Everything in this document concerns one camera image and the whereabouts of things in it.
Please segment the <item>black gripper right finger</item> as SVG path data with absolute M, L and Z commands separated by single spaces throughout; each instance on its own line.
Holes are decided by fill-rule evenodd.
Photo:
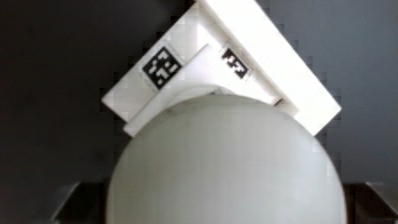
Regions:
M 398 186 L 345 183 L 347 224 L 398 224 Z

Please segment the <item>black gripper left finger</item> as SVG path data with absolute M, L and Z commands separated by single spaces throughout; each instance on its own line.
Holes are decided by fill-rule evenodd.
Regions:
M 55 224 L 105 224 L 107 182 L 75 182 L 55 192 Z

